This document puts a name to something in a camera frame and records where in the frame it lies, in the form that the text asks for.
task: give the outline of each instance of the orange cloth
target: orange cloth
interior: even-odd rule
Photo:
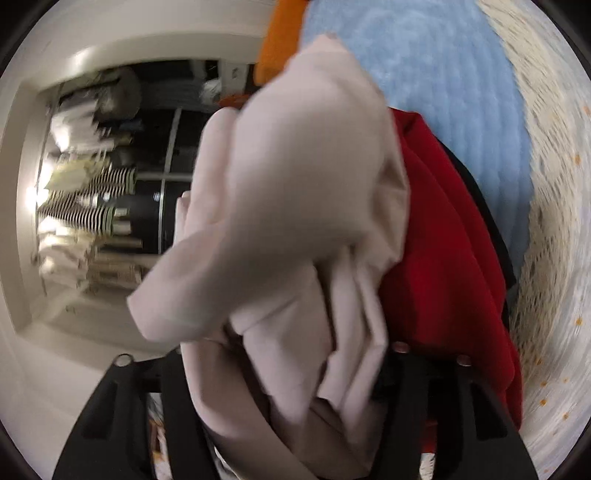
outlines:
[[[262,86],[283,71],[296,53],[308,0],[277,0],[267,36],[255,67],[255,84]]]

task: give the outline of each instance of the patterned fabric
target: patterned fabric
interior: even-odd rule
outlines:
[[[42,205],[39,213],[96,235],[111,235],[115,208],[83,207],[77,203],[75,196],[68,196],[59,202]]]
[[[94,197],[103,200],[108,194],[107,199],[112,199],[134,191],[134,168],[110,168],[78,192],[50,192],[48,201],[39,207],[38,212],[90,233],[112,235],[115,208],[93,205]]]

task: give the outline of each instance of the blue fluffy towel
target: blue fluffy towel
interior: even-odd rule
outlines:
[[[336,33],[384,91],[466,165],[519,272],[528,245],[530,136],[501,39],[476,0],[312,0],[302,43]]]

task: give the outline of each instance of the open closet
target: open closet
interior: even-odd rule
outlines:
[[[37,182],[29,188],[41,289],[33,319],[148,349],[125,305],[173,243],[201,131],[255,91],[253,67],[167,60],[91,72],[53,89]]]

